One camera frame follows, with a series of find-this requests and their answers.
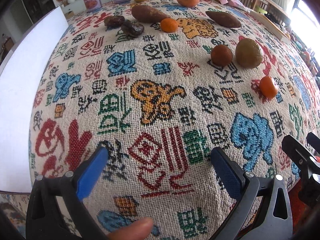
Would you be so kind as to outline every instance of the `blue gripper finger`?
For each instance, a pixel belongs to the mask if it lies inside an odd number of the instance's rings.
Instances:
[[[94,155],[87,168],[83,171],[77,182],[76,194],[80,201],[88,197],[99,179],[103,168],[108,162],[108,150],[105,147],[99,147],[92,154]]]
[[[211,164],[223,182],[229,196],[239,201],[245,184],[242,169],[240,167],[236,167],[238,164],[232,162],[220,147],[212,149]]]

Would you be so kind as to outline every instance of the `cross-stitch pattern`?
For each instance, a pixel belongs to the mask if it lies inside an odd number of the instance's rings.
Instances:
[[[291,134],[305,145],[308,132],[320,135],[320,92],[294,47],[244,11],[213,0],[192,8],[176,0],[140,4],[177,20],[178,30],[139,22],[144,33],[131,39],[107,29],[111,15],[137,22],[130,3],[68,20],[34,95],[31,180],[74,171],[101,145],[108,164],[83,203],[105,233],[150,216],[148,240],[208,240],[234,204],[210,164],[211,150],[221,147],[256,176],[281,173],[290,190],[299,170],[281,141]],[[229,12],[242,27],[221,27],[208,10]],[[235,57],[223,67],[211,62],[212,48],[224,44],[234,55],[243,38],[261,46],[260,66],[244,69]],[[273,99],[259,89],[265,75],[279,87]]]

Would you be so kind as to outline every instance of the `human thumb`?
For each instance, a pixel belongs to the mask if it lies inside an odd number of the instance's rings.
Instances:
[[[107,237],[110,240],[144,240],[151,233],[152,228],[153,219],[145,217],[108,234]]]

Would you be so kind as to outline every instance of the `white board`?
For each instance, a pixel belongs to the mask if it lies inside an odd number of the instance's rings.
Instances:
[[[61,8],[55,8],[0,66],[0,191],[31,192],[28,141],[33,102],[45,66],[67,28]]]

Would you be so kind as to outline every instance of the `metal screw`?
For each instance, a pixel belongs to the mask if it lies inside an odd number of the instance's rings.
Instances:
[[[281,176],[280,174],[277,174],[277,175],[276,175],[276,179],[277,179],[277,180],[283,180],[283,178],[282,178],[282,176]]]
[[[245,175],[248,177],[248,178],[252,178],[254,176],[254,174],[251,172],[251,171],[246,171]]]
[[[73,171],[67,171],[65,174],[66,177],[70,178],[73,176]]]
[[[37,177],[36,177],[36,180],[41,180],[41,179],[43,179],[43,176],[42,175],[38,175]]]

